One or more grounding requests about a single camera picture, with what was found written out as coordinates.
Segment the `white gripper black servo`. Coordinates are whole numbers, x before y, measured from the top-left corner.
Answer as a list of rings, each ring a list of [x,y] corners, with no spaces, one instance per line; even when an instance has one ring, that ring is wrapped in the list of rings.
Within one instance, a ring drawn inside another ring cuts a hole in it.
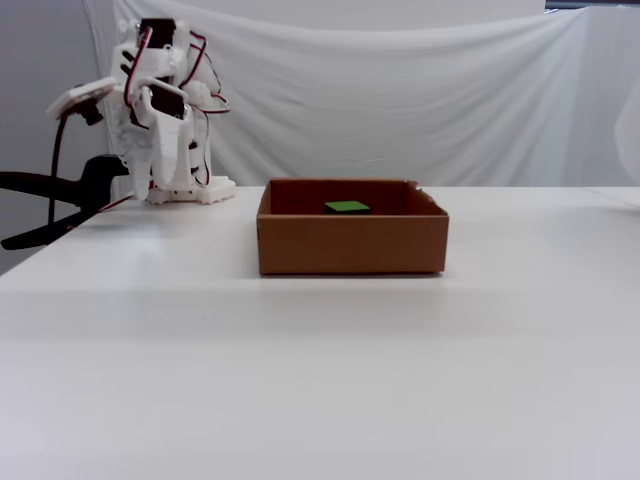
[[[187,94],[163,81],[140,81],[130,94],[128,119],[114,127],[117,154],[127,167],[135,196],[145,201],[151,173],[163,190],[189,190],[192,185],[189,145],[193,119],[186,117]],[[150,131],[152,115],[158,117]]]

